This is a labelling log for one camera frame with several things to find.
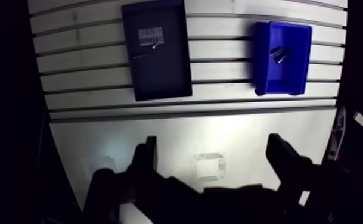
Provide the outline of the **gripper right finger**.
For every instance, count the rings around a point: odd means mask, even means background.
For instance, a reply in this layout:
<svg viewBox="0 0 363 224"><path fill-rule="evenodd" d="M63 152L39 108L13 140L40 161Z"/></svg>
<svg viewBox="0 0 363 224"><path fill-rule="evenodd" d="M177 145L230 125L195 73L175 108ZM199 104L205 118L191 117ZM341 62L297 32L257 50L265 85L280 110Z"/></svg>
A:
<svg viewBox="0 0 363 224"><path fill-rule="evenodd" d="M305 223L363 223L363 183L338 162L314 164L277 133L266 158L279 178L285 212Z"/></svg>

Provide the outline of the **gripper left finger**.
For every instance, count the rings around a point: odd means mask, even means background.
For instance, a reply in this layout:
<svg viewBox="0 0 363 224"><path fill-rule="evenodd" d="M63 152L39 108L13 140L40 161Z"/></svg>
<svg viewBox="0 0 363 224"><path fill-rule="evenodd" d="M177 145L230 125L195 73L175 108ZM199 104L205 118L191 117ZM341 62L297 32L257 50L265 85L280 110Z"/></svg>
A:
<svg viewBox="0 0 363 224"><path fill-rule="evenodd" d="M85 201L85 223L119 223L120 206L132 203L153 223L198 223L200 195L174 177L157 170L157 138L136 146L126 171L98 169Z"/></svg>

